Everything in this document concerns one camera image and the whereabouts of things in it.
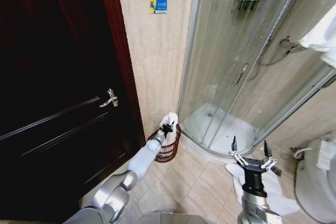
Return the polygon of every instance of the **sign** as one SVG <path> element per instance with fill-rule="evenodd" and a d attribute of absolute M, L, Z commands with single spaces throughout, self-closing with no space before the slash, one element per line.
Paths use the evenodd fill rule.
<path fill-rule="evenodd" d="M 167 12 L 167 0 L 148 0 L 149 13 L 166 13 Z"/>

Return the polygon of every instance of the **red wicker trash bin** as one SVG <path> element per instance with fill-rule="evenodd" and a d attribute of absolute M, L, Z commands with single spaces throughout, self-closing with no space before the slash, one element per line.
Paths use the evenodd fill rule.
<path fill-rule="evenodd" d="M 153 139 L 158 131 L 159 130 L 155 131 L 150 137 L 148 137 L 148 140 Z M 181 136 L 181 129 L 180 129 L 180 126 L 177 124 L 176 125 L 176 138 L 175 138 L 174 143 L 161 146 L 161 150 L 157 154 L 155 161 L 159 163 L 166 163 L 172 160 L 177 153 L 178 142 L 180 140 L 180 136 Z"/>

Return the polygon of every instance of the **wall tile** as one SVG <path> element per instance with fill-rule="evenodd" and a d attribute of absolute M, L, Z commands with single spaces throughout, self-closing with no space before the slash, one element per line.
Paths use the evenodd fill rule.
<path fill-rule="evenodd" d="M 177 111 L 191 0 L 167 0 L 149 14 L 148 0 L 120 0 L 145 137 Z"/>

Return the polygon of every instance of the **beige floor tile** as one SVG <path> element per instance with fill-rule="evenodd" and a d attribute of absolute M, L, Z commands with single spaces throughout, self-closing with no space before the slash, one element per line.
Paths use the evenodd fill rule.
<path fill-rule="evenodd" d="M 226 202 L 224 203 L 224 208 L 234 217 L 237 218 L 240 214 L 242 207 L 236 199 L 235 190 L 232 188 L 229 193 Z"/>
<path fill-rule="evenodd" d="M 138 202 L 138 200 L 152 187 L 152 185 L 155 184 L 161 175 L 162 172 L 156 163 L 153 163 L 147 171 L 145 177 L 138 181 L 137 185 L 129 191 L 134 201 Z"/>
<path fill-rule="evenodd" d="M 178 203 L 181 203 L 196 180 L 178 161 L 176 161 L 171 168 L 160 177 L 160 181 L 175 200 Z"/>
<path fill-rule="evenodd" d="M 219 213 L 217 224 L 237 224 L 237 218 L 233 217 L 224 207 Z"/>
<path fill-rule="evenodd" d="M 157 169 L 163 174 L 165 173 L 174 163 L 176 162 L 176 158 L 173 158 L 169 162 L 166 163 L 159 163 L 154 162 L 152 165 L 156 166 Z"/>
<path fill-rule="evenodd" d="M 222 205 L 233 186 L 232 175 L 213 163 L 208 164 L 197 181 Z"/>
<path fill-rule="evenodd" d="M 141 213 L 145 215 L 159 210 L 173 212 L 177 208 L 178 203 L 164 185 L 160 181 L 157 181 L 138 201 L 137 206 Z"/>
<path fill-rule="evenodd" d="M 177 153 L 176 153 L 176 156 L 174 159 L 178 159 L 180 157 L 180 155 L 185 152 L 185 150 L 187 149 L 187 146 L 182 143 L 182 142 L 179 142 L 179 147 L 177 148 Z"/>
<path fill-rule="evenodd" d="M 136 224 L 140 223 L 142 219 L 141 211 L 137 205 L 134 205 L 128 213 L 123 216 L 117 223 L 118 224 Z"/>
<path fill-rule="evenodd" d="M 215 222 L 221 208 L 220 203 L 199 182 L 196 182 L 176 212 L 204 216 Z"/>
<path fill-rule="evenodd" d="M 183 152 L 183 154 L 177 160 L 194 178 L 197 179 L 201 175 L 204 168 L 207 166 L 208 162 L 201 158 L 195 158 L 195 156 L 189 153 L 188 150 L 189 149 Z"/>
<path fill-rule="evenodd" d="M 188 152 L 194 159 L 198 160 L 204 168 L 208 165 L 209 161 L 200 157 L 200 155 L 194 150 L 187 148 L 185 151 Z"/>

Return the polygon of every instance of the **white toilet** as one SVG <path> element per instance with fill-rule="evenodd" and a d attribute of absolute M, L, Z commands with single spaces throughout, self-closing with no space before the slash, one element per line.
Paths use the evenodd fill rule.
<path fill-rule="evenodd" d="M 297 169 L 296 194 L 298 202 L 316 220 L 323 223 L 336 222 L 336 155 L 329 171 L 316 167 L 321 141 L 309 144 L 311 151 L 305 153 Z"/>

